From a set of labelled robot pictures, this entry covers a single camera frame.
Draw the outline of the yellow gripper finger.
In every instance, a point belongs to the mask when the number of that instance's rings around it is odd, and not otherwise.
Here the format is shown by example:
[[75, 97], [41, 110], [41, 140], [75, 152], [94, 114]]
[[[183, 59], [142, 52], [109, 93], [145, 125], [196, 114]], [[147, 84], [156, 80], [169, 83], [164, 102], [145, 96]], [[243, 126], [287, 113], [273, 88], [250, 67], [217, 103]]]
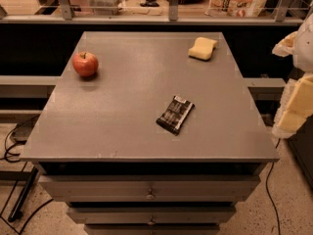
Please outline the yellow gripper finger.
[[272, 49], [272, 53], [279, 57], [286, 57], [294, 54], [293, 43], [297, 32], [294, 31], [283, 38], [279, 43], [277, 43]]
[[305, 74], [299, 80], [290, 79], [283, 90], [272, 133], [278, 138], [288, 139], [312, 115], [313, 74]]

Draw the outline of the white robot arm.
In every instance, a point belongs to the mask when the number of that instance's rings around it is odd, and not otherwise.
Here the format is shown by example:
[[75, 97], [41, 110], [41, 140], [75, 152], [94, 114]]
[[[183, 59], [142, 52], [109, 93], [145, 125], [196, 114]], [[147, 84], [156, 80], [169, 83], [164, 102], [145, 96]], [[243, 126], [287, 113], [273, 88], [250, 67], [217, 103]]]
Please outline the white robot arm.
[[288, 80], [274, 117], [272, 133], [288, 139], [313, 115], [313, 15], [277, 43], [272, 53], [280, 57], [292, 55], [293, 66], [304, 72], [301, 78]]

